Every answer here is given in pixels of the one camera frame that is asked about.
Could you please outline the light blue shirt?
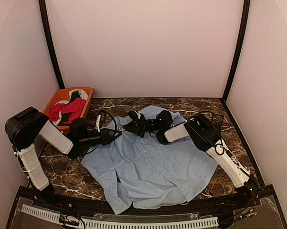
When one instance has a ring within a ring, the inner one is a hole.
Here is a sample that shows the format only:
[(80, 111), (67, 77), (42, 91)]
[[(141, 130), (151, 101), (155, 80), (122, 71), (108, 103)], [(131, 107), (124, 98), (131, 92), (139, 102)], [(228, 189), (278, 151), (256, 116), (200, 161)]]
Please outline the light blue shirt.
[(124, 131), (81, 162), (101, 185), (115, 214), (129, 207), (157, 209), (191, 201), (209, 184), (217, 162), (185, 137), (162, 145)]

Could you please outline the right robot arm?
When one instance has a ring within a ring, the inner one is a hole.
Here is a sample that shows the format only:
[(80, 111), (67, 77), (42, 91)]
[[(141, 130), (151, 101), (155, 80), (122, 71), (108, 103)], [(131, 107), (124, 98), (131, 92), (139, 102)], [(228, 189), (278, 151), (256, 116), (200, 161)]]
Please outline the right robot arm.
[(235, 188), (249, 186), (250, 172), (238, 161), (228, 149), (222, 138), (224, 117), (211, 111), (198, 112), (186, 121), (173, 124), (173, 116), (167, 110), (161, 111), (155, 119), (146, 119), (138, 111), (129, 111), (131, 121), (122, 129), (140, 137), (146, 132), (154, 133), (161, 144), (190, 137), (194, 145), (211, 156), (232, 180)]

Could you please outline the red cloth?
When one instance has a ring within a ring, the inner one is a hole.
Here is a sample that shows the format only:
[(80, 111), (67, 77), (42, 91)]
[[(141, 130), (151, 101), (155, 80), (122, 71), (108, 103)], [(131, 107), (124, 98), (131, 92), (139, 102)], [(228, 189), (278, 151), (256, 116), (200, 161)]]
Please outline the red cloth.
[(74, 119), (81, 116), (85, 104), (86, 101), (80, 98), (72, 103), (56, 104), (50, 108), (49, 120), (54, 125), (70, 125)]

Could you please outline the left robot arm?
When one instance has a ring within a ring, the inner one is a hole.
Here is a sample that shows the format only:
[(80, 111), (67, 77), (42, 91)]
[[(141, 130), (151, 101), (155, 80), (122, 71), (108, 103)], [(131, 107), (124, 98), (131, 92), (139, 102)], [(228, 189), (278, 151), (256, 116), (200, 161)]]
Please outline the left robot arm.
[(101, 110), (94, 125), (85, 118), (76, 118), (70, 124), (68, 134), (60, 131), (47, 115), (34, 107), (23, 110), (6, 122), (5, 132), (14, 154), (32, 186), (41, 191), (39, 199), (46, 207), (54, 208), (58, 204), (58, 197), (50, 191), (53, 186), (41, 166), (36, 140), (43, 139), (61, 154), (77, 159), (89, 153), (90, 147), (108, 145), (122, 134), (117, 124), (113, 129), (102, 126), (107, 117), (111, 117), (111, 114)]

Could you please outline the black left frame pole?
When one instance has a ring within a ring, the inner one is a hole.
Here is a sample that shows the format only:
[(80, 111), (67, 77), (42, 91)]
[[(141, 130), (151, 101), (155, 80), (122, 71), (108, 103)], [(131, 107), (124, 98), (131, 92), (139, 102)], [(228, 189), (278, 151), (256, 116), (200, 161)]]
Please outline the black left frame pole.
[(38, 0), (38, 2), (39, 2), (40, 14), (41, 14), (41, 21), (42, 21), (43, 30), (44, 30), (44, 36), (46, 39), (48, 52), (49, 52), (52, 67), (55, 73), (56, 81), (57, 81), (59, 89), (65, 89), (63, 77), (60, 71), (59, 63), (57, 60), (57, 56), (56, 56), (56, 52), (55, 52), (55, 48), (54, 48), (54, 44), (52, 40), (48, 12), (47, 12), (47, 7), (46, 7), (46, 1)]

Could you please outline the dark green cloth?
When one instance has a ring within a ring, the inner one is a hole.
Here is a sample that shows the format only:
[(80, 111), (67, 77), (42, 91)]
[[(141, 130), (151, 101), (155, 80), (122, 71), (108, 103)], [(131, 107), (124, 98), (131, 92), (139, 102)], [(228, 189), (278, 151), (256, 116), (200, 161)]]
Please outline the dark green cloth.
[(79, 90), (70, 91), (70, 100), (69, 103), (74, 102), (76, 99), (81, 99), (81, 93)]

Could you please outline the orange plastic basket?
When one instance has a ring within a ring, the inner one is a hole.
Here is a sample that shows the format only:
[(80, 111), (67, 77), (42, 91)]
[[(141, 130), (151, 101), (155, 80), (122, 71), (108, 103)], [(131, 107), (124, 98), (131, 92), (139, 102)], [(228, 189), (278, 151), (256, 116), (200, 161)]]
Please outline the orange plastic basket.
[(90, 87), (61, 89), (54, 94), (43, 113), (59, 130), (68, 132), (74, 119), (87, 116), (92, 94)]

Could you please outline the white cloth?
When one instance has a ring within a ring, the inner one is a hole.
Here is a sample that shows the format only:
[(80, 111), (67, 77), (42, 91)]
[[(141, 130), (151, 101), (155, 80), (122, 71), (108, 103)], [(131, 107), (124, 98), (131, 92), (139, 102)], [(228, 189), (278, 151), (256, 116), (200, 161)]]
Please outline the white cloth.
[(79, 90), (80, 91), (82, 100), (86, 101), (89, 98), (89, 95), (84, 90), (82, 90), (82, 89), (74, 89), (74, 90)]

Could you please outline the black frame pole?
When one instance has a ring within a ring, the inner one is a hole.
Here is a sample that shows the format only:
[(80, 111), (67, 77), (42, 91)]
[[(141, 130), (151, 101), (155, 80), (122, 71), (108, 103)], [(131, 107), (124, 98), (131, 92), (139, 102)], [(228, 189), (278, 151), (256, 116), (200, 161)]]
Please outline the black frame pole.
[(234, 77), (236, 74), (237, 66), (239, 63), (239, 58), (241, 55), (242, 47), (243, 47), (243, 42), (244, 42), (244, 37), (246, 33), (246, 26), (247, 26), (247, 20), (248, 20), (248, 15), (249, 15), (249, 10), (250, 10), (250, 2), (251, 0), (244, 0), (243, 1), (243, 8), (242, 8), (242, 15), (241, 15), (241, 21), (240, 21), (240, 26), (239, 26), (239, 32), (238, 32), (238, 37), (236, 41), (236, 47), (235, 47), (235, 52), (234, 56), (232, 59), (232, 64), (230, 67), (228, 79), (225, 85), (225, 89), (222, 95), (222, 103), (226, 103), (227, 99), (229, 97), (232, 84), (234, 81)]
[(46, 7), (46, 1), (38, 0), (38, 2), (39, 2), (40, 14), (41, 14), (41, 21), (42, 21), (43, 30), (44, 30), (44, 36), (46, 39), (48, 52), (49, 52), (52, 67), (55, 73), (56, 81), (57, 81), (59, 89), (65, 89), (63, 77), (60, 71), (59, 63), (57, 60), (57, 56), (56, 56), (56, 52), (55, 52), (55, 48), (54, 48), (54, 44), (52, 40), (48, 12), (47, 12), (47, 7)]

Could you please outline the black right frame pole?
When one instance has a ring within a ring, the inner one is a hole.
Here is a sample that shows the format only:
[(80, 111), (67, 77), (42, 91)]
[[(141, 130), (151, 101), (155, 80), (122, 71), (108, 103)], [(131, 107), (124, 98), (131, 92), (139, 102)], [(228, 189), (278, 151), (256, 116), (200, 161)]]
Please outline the black right frame pole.
[(234, 77), (236, 74), (237, 66), (239, 63), (239, 58), (241, 55), (242, 47), (243, 47), (243, 42), (244, 42), (244, 37), (246, 33), (246, 26), (247, 26), (247, 20), (248, 20), (248, 15), (249, 15), (249, 10), (250, 10), (250, 2), (251, 0), (244, 0), (243, 1), (243, 8), (242, 8), (242, 15), (241, 15), (241, 21), (240, 21), (240, 26), (239, 26), (239, 32), (238, 32), (238, 37), (236, 41), (236, 47), (235, 47), (235, 52), (234, 56), (232, 59), (232, 64), (230, 67), (228, 79), (225, 85), (225, 89), (222, 95), (222, 103), (226, 103), (227, 99), (229, 97), (232, 84), (234, 81)]

